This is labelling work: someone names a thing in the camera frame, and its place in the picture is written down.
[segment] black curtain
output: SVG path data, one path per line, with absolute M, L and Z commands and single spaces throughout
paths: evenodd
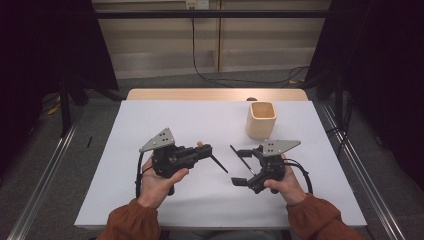
M 0 173 L 34 127 L 42 98 L 64 77 L 118 89 L 90 0 L 5 0 L 0 3 Z
M 341 71 L 355 105 L 424 189 L 424 2 L 333 0 L 330 9 L 346 17 L 325 21 L 306 82 L 317 80 L 325 99 Z

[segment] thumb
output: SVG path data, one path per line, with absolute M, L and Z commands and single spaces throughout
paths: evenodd
M 174 175 L 172 175 L 172 177 L 170 178 L 170 180 L 172 181 L 172 183 L 180 182 L 181 180 L 183 180 L 183 178 L 187 174 L 188 174 L 188 169 L 187 168 L 182 168 L 182 169 L 178 170 L 176 173 L 174 173 Z

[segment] wall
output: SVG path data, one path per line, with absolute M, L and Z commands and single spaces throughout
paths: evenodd
M 329 0 L 211 0 L 210 9 L 326 10 Z M 182 10 L 185 1 L 93 0 L 96 10 Z M 99 20 L 117 78 L 194 73 L 190 19 Z M 309 65 L 323 19 L 195 19 L 201 72 Z

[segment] person's left hand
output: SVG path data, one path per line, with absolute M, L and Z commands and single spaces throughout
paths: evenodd
M 150 156 L 149 160 L 143 165 L 142 171 L 152 166 L 152 156 Z M 157 209 L 165 200 L 172 185 L 180 182 L 187 174 L 188 169 L 183 168 L 178 170 L 171 178 L 167 179 L 156 175 L 153 168 L 148 169 L 143 173 L 141 194 L 137 202 L 143 207 Z

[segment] orange sleeve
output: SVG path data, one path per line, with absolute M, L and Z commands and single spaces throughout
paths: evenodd
M 287 211 L 289 223 L 301 239 L 364 239 L 343 223 L 333 204 L 312 194 L 295 206 L 287 206 Z
M 109 214 L 106 229 L 97 240 L 155 240 L 159 236 L 157 210 L 145 208 L 133 199 Z

